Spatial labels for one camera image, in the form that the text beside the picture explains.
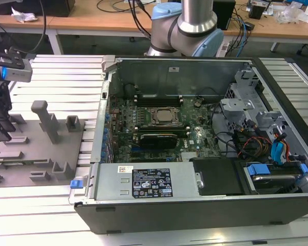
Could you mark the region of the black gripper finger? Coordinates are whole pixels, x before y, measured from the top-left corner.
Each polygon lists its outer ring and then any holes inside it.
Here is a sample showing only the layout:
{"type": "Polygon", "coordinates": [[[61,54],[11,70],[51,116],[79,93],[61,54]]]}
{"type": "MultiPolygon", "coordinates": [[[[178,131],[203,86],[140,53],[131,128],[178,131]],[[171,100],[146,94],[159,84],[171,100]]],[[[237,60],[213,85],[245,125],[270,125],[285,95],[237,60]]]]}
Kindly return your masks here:
{"type": "Polygon", "coordinates": [[[9,83],[0,83],[0,141],[10,141],[9,132],[15,132],[9,115],[12,104],[8,85],[9,83]]]}

